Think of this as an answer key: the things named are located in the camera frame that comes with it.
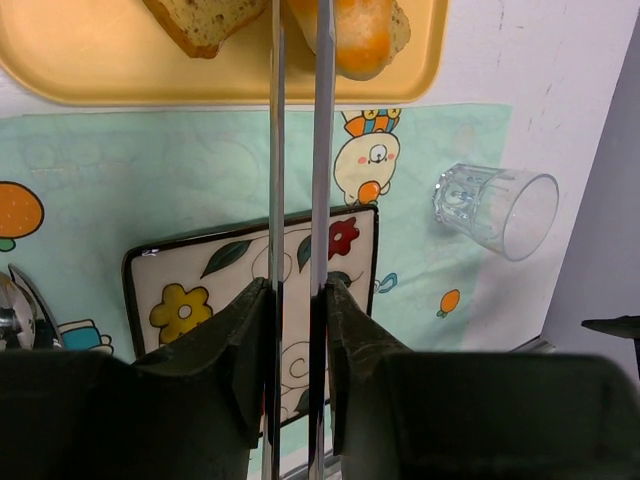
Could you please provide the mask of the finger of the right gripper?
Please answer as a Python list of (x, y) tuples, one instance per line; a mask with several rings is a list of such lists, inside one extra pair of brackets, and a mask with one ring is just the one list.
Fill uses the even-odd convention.
[(592, 331), (593, 347), (613, 361), (631, 380), (639, 379), (639, 316), (588, 319), (581, 326)]

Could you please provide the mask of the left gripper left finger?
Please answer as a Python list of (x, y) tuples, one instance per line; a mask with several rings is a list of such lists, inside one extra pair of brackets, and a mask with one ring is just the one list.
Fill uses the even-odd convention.
[(243, 479), (263, 412), (269, 285), (133, 363), (1, 356), (5, 479)]

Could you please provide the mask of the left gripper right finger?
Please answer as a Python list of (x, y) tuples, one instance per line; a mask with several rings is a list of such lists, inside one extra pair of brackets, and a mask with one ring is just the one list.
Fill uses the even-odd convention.
[(429, 353), (326, 290), (333, 447), (346, 479), (635, 479), (639, 396), (594, 356)]

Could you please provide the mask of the croissant bread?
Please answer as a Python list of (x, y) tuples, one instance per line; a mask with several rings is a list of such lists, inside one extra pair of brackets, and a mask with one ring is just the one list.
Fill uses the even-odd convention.
[(377, 76), (392, 57), (393, 1), (333, 1), (336, 71), (351, 80)]

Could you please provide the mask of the metal tongs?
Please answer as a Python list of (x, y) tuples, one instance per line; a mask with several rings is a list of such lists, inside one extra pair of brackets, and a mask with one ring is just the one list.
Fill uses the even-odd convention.
[[(325, 477), (325, 368), (330, 156), (335, 107), (334, 3), (317, 3), (312, 211), (310, 237), (308, 477)], [(270, 82), (269, 269), (273, 306), (273, 367), (265, 390), (263, 479), (280, 477), (281, 375), (284, 314), (285, 31), (279, 1), (272, 3)]]

